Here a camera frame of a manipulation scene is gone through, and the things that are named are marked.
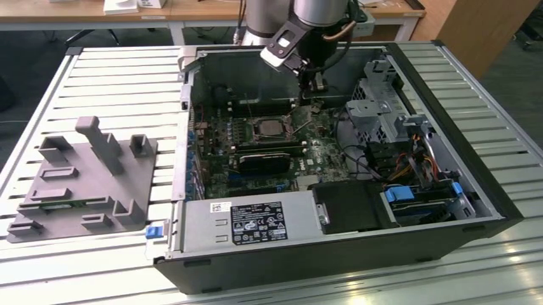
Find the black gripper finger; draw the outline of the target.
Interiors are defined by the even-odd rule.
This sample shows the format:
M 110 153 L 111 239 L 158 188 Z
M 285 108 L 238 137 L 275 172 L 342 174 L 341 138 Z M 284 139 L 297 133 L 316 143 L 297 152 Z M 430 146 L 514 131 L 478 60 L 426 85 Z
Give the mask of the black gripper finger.
M 304 62 L 298 68 L 300 95 L 305 95 L 312 90 L 313 73 L 308 72 L 312 62 Z
M 329 83 L 324 75 L 324 71 L 318 68 L 313 68 L 309 72 L 310 76 L 310 87 L 309 87 L 309 96 L 317 97 L 322 93 L 329 92 Z

